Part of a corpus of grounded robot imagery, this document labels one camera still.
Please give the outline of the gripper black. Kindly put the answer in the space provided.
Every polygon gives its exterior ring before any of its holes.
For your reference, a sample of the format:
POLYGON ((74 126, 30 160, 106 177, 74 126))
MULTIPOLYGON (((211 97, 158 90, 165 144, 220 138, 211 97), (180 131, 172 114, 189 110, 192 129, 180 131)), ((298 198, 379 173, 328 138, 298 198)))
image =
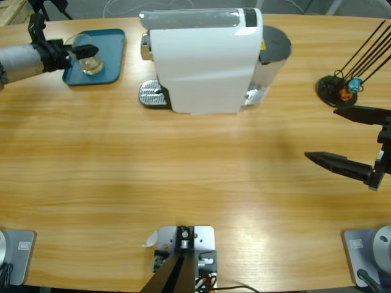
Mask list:
POLYGON ((308 152, 305 157, 332 173, 368 184, 377 191, 385 174, 390 174, 390 110, 365 106, 346 106, 334 113, 356 123, 382 125, 377 142, 382 145, 373 166, 349 160, 347 157, 328 152, 308 152))
POLYGON ((43 65, 43 73, 56 70, 66 70, 71 67, 68 52, 72 51, 76 60, 95 56, 99 49, 94 45, 81 45, 71 48, 62 39, 32 42, 33 48, 39 53, 43 65))

